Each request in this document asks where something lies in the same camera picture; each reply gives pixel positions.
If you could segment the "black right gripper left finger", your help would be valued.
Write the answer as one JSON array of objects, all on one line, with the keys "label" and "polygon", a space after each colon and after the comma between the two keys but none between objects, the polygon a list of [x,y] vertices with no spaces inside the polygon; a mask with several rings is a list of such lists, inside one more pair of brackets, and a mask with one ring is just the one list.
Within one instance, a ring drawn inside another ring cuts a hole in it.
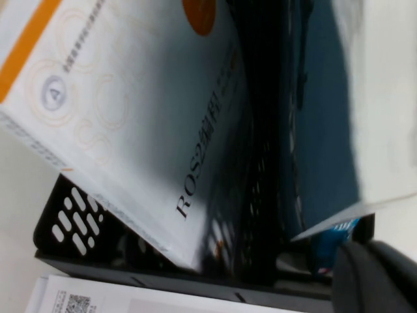
[{"label": "black right gripper left finger", "polygon": [[338,248],[334,312],[416,312],[416,262],[386,243]]}]

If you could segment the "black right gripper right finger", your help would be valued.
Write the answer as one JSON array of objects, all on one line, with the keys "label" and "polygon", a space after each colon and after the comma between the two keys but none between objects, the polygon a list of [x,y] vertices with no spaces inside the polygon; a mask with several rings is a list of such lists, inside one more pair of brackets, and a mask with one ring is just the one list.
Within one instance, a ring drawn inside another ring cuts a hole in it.
[{"label": "black right gripper right finger", "polygon": [[356,246],[358,306],[416,306],[416,262],[381,241]]}]

